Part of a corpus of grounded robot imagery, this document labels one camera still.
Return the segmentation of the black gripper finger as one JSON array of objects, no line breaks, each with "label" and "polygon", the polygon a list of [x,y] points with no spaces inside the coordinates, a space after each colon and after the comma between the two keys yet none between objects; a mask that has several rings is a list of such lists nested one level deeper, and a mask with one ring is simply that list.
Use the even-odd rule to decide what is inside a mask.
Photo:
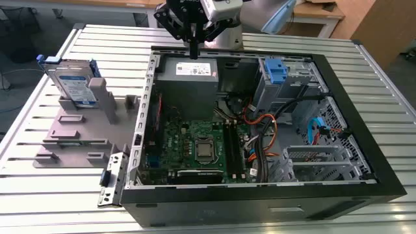
[{"label": "black gripper finger", "polygon": [[190,58],[195,59],[195,41],[192,40],[194,37],[191,35],[191,24],[188,22],[179,24],[178,21],[175,21],[171,17],[171,9],[167,4],[160,4],[156,7],[154,17],[172,37],[176,40],[184,41],[184,45],[187,45],[190,49]]},{"label": "black gripper finger", "polygon": [[196,25],[195,32],[195,59],[199,58],[200,48],[239,49],[240,48],[240,21],[222,20],[203,29]]}]

